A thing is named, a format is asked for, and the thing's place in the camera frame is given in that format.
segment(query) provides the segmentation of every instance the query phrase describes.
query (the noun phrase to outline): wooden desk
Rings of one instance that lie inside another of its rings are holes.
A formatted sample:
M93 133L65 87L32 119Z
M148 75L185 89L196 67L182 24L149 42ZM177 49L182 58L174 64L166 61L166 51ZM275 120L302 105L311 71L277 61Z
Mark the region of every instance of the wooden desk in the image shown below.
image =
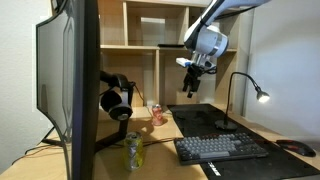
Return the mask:
M157 127L151 124L151 114L146 107L135 108L128 131L139 131L144 141L182 137L170 111L164 109L164 112L166 123ZM232 113L229 116L270 141L285 138L240 116ZM117 130L118 122L107 120L106 115L101 119L104 120L99 121L97 139ZM207 179L199 165L180 166L173 142L147 146L144 151L144 165L133 172L124 168L121 148L108 147L99 151L95 156L94 179ZM315 158L293 154L320 170L319 153ZM23 158L5 171L0 179L66 179L62 149L49 148Z

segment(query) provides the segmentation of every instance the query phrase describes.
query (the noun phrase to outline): desk lamp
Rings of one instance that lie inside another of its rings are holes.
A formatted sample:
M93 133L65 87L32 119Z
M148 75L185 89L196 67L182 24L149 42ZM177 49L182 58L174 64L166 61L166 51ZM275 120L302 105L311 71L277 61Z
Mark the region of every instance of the desk lamp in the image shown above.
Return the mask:
M235 74L240 74L243 76L246 76L247 78L249 78L253 84L253 86L255 87L255 90L257 91L257 99L259 102L264 103L266 101L269 100L269 94L262 91L261 88L258 86L258 84L253 80L253 78L251 76L249 76L248 74L242 73L242 72L233 72L231 74L230 77L230 82L229 82L229 91L228 91L228 102L227 102L227 110L226 113L224 115L223 120L218 120L215 122L215 125L218 129L223 129L223 130L236 130L237 129L237 125L229 122L228 121L228 110L229 110L229 100L230 100L230 89L231 89L231 82L232 82L232 77Z

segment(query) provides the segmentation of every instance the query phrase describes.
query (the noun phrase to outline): can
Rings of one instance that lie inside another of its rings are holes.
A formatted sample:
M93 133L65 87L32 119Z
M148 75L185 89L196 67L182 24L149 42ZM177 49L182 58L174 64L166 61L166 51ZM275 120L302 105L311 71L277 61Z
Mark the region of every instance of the can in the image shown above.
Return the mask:
M143 164L143 144L139 132L129 132L124 139L124 164L129 171L140 168Z
M152 106L152 124L154 126L161 126L163 124L162 108L160 104Z

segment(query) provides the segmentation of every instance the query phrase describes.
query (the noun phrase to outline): keyboard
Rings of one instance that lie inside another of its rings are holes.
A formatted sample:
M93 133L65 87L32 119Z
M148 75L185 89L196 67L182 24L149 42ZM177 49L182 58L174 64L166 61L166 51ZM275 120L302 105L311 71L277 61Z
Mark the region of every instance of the keyboard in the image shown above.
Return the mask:
M268 155L268 152L246 133L176 138L174 145L181 165Z

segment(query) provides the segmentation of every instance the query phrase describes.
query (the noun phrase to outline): headphones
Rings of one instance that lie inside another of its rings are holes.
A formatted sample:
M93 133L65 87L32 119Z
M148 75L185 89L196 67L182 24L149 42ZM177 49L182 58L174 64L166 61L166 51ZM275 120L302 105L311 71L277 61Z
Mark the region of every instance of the headphones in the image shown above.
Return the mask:
M132 115L131 101L135 83L129 82L122 74L109 74L103 71L100 71L100 80L108 83L110 87L102 93L100 100L102 109L114 120L128 120ZM122 96L113 90L114 87L120 88Z

